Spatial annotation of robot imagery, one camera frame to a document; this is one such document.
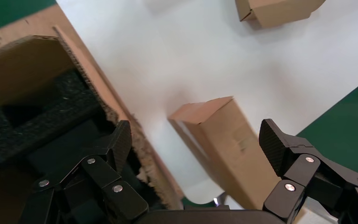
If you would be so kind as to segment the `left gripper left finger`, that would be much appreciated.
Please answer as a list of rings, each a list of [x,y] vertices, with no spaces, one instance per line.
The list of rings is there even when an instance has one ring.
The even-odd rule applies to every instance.
[[[148,213],[149,206],[120,175],[131,149],[131,137],[130,122],[121,120],[112,134],[98,139],[95,146],[82,148],[56,171],[37,180],[19,223],[69,223],[65,187],[79,174],[97,192],[96,200],[105,206],[108,220],[136,223]]]

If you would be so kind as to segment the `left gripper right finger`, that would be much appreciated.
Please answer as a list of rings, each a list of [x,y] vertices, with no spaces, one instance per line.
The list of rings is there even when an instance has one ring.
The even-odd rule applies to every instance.
[[[271,119],[261,123],[259,145],[280,177],[264,211],[291,224],[311,198],[338,223],[358,224],[357,172],[327,159],[305,138],[284,133]]]

